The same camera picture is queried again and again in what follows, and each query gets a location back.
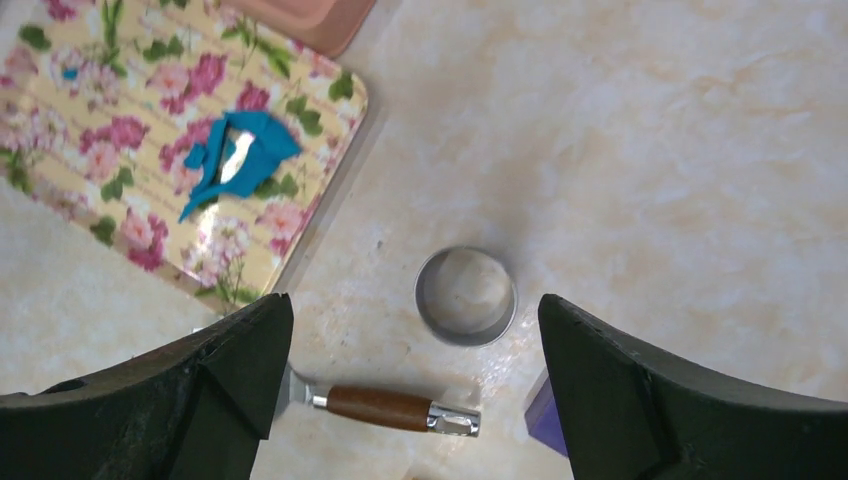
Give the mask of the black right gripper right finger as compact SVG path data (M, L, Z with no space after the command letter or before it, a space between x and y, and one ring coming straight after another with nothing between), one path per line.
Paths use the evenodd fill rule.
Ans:
M538 326L577 479L843 479L847 405L703 367L546 294Z

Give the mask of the metal scraper wooden handle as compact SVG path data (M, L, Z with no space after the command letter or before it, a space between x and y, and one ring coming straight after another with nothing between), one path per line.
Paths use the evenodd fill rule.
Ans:
M275 413L284 413L291 404L400 431L476 438L481 430L482 416L476 410L376 387L315 383L287 366Z

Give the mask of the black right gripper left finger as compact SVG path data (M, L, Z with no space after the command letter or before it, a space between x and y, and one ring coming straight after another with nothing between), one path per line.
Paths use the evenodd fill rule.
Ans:
M1 399L5 479L247 479L293 335L285 294L37 394Z

